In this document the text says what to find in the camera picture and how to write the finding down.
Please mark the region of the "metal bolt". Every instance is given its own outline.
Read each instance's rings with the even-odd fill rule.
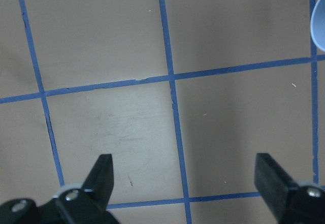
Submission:
[[[321,191],[317,188],[314,188],[314,187],[309,187],[307,189],[307,194],[310,196],[310,197],[316,197],[316,198],[319,198],[321,196]]]
[[[15,204],[11,208],[11,211],[12,212],[18,212],[18,211],[24,209],[26,205],[27,205],[27,201],[26,200],[21,200],[19,203]]]
[[[76,189],[72,190],[72,192],[70,192],[66,195],[66,201],[75,200],[77,198],[78,194],[79,194],[78,190],[76,190]]]

